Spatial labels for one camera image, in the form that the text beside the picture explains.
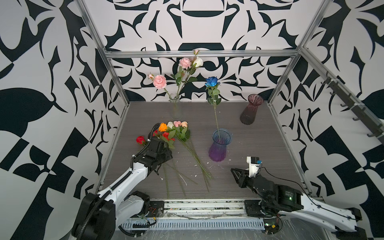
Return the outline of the clear ribbed glass vase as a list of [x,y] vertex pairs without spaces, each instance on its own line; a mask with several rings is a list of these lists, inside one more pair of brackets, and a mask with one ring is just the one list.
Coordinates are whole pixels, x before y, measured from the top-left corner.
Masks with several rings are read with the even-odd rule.
[[177,93],[172,93],[169,96],[171,104],[170,114],[173,120],[180,120],[183,116],[182,107],[180,104],[180,96]]

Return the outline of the purple blue glass vase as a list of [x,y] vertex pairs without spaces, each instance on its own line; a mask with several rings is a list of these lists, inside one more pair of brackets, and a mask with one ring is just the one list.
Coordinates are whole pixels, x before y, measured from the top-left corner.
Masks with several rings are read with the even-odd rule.
[[222,162],[227,156],[227,147],[232,141],[232,134],[223,128],[214,131],[209,157],[214,162]]

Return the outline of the blue artificial rose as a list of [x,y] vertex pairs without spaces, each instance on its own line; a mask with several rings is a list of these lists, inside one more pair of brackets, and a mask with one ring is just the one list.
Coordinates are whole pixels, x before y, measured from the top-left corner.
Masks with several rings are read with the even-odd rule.
[[218,140],[221,139],[221,134],[220,134],[220,128],[218,123],[217,106],[222,101],[222,99],[220,98],[219,85],[220,83],[217,77],[209,77],[206,79],[205,86],[208,93],[207,101],[214,108]]

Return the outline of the small red artificial rose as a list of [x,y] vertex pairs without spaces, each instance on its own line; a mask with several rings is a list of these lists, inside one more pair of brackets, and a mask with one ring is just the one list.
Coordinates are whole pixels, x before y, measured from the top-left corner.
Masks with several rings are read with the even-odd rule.
[[170,137],[170,133],[164,132],[161,138],[167,143],[169,149],[174,149],[175,139]]

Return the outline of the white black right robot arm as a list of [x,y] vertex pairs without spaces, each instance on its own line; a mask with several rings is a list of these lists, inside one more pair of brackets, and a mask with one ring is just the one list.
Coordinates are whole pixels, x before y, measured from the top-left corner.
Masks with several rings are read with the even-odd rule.
[[245,200],[249,217],[279,219],[281,216],[301,219],[327,229],[338,240],[366,240],[365,229],[358,227],[362,220],[357,208],[340,209],[317,201],[305,193],[285,185],[275,184],[260,173],[232,168],[238,186],[248,188],[260,197],[259,201]]

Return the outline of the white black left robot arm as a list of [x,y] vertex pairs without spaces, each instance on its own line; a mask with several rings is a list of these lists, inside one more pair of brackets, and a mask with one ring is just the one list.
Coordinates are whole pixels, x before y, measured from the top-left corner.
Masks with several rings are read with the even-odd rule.
[[133,216],[146,215],[150,197],[134,188],[152,172],[172,159],[165,141],[154,136],[160,124],[149,133],[147,145],[133,155],[128,170],[96,194],[86,194],[78,210],[71,236],[77,240],[110,240],[116,228]]

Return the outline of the smoky pink glass vase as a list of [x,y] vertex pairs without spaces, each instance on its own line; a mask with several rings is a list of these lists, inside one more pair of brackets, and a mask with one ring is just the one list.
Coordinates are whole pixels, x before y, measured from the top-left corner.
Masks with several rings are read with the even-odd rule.
[[259,95],[251,94],[248,96],[248,102],[240,116],[240,121],[245,125],[251,125],[255,121],[258,107],[263,104],[264,99]]

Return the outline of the orange artificial rose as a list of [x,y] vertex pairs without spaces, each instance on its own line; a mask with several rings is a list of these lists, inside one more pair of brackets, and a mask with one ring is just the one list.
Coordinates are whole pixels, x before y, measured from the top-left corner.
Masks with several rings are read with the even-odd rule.
[[159,132],[166,132],[168,130],[168,126],[165,123],[161,123],[159,126]]

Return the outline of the cream artificial rose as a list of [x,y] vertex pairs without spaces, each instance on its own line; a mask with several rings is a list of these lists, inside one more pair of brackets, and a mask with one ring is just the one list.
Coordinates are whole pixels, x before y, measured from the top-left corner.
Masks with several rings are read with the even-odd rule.
[[174,126],[174,123],[173,122],[168,122],[167,123],[167,128],[168,129],[173,129],[175,126]]

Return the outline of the small pink artificial rose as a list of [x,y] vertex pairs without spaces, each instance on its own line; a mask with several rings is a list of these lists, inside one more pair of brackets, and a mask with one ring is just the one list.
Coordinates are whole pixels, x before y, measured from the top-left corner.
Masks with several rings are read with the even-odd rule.
[[182,122],[181,121],[174,121],[173,124],[176,128],[178,128],[182,125]]

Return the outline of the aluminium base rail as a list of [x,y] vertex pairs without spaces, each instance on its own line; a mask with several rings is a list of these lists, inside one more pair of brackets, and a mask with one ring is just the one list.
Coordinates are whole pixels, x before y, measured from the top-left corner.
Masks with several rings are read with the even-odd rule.
[[154,199],[149,213],[182,218],[245,217],[246,199]]

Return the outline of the aluminium frame crossbar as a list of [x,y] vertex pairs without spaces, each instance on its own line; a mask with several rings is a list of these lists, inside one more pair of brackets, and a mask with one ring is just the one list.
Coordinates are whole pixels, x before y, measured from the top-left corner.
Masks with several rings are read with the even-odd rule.
[[[194,51],[134,51],[104,52],[108,59],[125,58],[182,58],[193,57]],[[199,50],[200,58],[208,57],[293,57],[296,50]]]

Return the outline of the grey wall hook rail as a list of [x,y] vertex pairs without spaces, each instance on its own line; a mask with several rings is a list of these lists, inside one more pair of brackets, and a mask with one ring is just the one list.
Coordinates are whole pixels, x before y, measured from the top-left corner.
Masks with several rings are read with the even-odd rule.
[[362,122],[370,131],[367,134],[368,138],[376,138],[382,145],[384,144],[384,123],[341,80],[327,76],[322,85],[330,87],[331,95],[338,96],[343,102],[341,107],[352,111],[356,116],[353,120]]

